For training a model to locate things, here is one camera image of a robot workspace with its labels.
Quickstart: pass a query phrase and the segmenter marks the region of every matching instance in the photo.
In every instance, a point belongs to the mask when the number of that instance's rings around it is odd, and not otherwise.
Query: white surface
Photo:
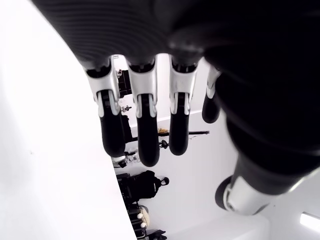
[[[310,216],[308,214],[302,213],[300,217],[300,223],[309,229],[317,231],[320,233],[320,219]]]
[[[158,122],[159,128],[168,129],[169,125],[169,119]],[[133,175],[150,169],[158,178],[170,179],[169,185],[160,187],[154,198],[139,201],[149,209],[148,229],[164,230],[168,236],[227,214],[215,203],[217,187],[233,173],[237,160],[227,135],[225,116],[222,114],[215,124],[207,124],[201,113],[192,114],[189,130],[209,130],[210,134],[191,136],[194,138],[189,140],[188,149],[182,156],[174,156],[169,148],[160,149],[160,159],[154,167],[133,163],[124,169],[116,169],[117,173]],[[127,147],[134,148],[135,145],[132,143]]]
[[[271,223],[270,240],[319,240],[318,232],[300,224],[303,212],[320,216],[320,174],[273,201],[262,214]]]
[[[82,67],[29,1],[0,9],[0,239],[136,239]]]
[[[269,227],[269,221],[263,216],[238,216],[229,213],[222,218],[167,236],[170,240],[269,240]]]

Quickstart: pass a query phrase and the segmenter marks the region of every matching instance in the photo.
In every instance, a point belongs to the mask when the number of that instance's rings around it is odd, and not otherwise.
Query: metal bracket
[[[118,86],[117,72],[114,68],[114,60],[110,57],[110,71],[107,75],[99,78],[91,77],[87,74],[90,88],[93,94],[94,101],[98,104],[99,116],[104,116],[103,100],[100,91],[109,90],[110,107],[113,115],[118,115],[120,111],[119,99],[120,91]]]
[[[172,58],[170,57],[170,111],[172,114],[176,114],[178,110],[178,93],[185,93],[184,114],[190,114],[197,70],[198,68],[188,73],[177,72],[173,68]]]
[[[156,104],[158,101],[157,86],[157,58],[154,61],[153,68],[148,72],[135,72],[128,68],[133,102],[136,106],[136,117],[142,117],[142,94],[149,94],[149,110],[150,116],[157,115]]]
[[[209,75],[206,83],[206,95],[209,99],[212,99],[216,92],[216,80],[220,76],[220,72],[214,67],[210,66]]]

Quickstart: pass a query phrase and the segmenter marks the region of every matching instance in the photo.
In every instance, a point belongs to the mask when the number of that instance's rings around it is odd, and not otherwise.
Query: ribbed black surface
[[[33,0],[78,59],[166,52],[167,37],[146,9],[128,0]]]

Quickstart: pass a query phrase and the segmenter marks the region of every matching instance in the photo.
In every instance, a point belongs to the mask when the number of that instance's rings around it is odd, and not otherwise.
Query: silver metal joint
[[[90,88],[93,94],[93,99],[98,104],[98,113],[101,118],[105,115],[103,108],[103,99],[101,96],[102,90],[109,90],[108,93],[112,114],[116,116],[119,114],[120,111],[120,91],[118,86],[117,73],[114,68],[114,60],[112,57],[110,57],[110,65],[111,66],[109,73],[99,78],[89,76],[87,70],[84,69],[86,72],[86,76],[89,80]]]
[[[229,184],[223,193],[223,205],[239,215],[251,216],[262,211],[278,195],[257,191],[242,176],[238,176],[233,187]]]
[[[220,76],[220,72],[214,67],[210,66],[209,75],[206,83],[206,95],[209,99],[212,99],[216,92],[216,80]]]
[[[170,111],[172,114],[177,114],[179,93],[185,93],[184,114],[190,114],[197,70],[198,68],[187,73],[177,72],[173,68],[172,58],[170,57]]]
[[[136,117],[142,117],[142,94],[148,94],[149,111],[152,118],[157,115],[158,86],[157,86],[157,58],[153,68],[147,72],[135,72],[128,68],[133,102],[136,106]]]

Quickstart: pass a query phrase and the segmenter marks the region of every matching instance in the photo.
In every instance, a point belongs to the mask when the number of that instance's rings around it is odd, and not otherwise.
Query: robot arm
[[[111,157],[125,150],[111,56],[127,59],[139,155],[151,167],[159,160],[156,55],[168,53],[175,155],[188,147],[198,61],[212,65],[202,116],[213,123],[222,108],[239,151],[233,176],[217,189],[220,207],[254,215],[319,169],[317,1],[32,1],[83,66]]]

